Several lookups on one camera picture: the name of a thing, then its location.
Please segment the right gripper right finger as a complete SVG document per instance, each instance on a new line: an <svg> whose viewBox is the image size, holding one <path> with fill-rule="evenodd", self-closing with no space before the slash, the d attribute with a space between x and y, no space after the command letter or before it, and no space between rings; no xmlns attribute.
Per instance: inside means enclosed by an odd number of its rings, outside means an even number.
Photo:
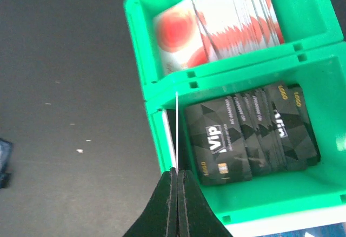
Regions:
<svg viewBox="0 0 346 237"><path fill-rule="evenodd" d="M212 212L191 171L180 170L177 183L178 236L231 236Z"/></svg>

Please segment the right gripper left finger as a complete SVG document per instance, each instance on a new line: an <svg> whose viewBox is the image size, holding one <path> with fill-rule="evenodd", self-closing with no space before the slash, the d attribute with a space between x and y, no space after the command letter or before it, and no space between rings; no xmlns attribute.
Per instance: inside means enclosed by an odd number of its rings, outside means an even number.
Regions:
<svg viewBox="0 0 346 237"><path fill-rule="evenodd" d="M177 173L164 172L144 211L124 236L178 236Z"/></svg>

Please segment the blue card holder wallet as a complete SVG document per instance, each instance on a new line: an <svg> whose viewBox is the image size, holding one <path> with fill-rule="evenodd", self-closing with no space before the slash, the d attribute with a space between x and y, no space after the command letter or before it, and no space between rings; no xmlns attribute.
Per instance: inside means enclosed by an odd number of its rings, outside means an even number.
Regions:
<svg viewBox="0 0 346 237"><path fill-rule="evenodd" d="M13 143L1 138L1 189L7 188L11 179L9 161L13 150Z"/></svg>

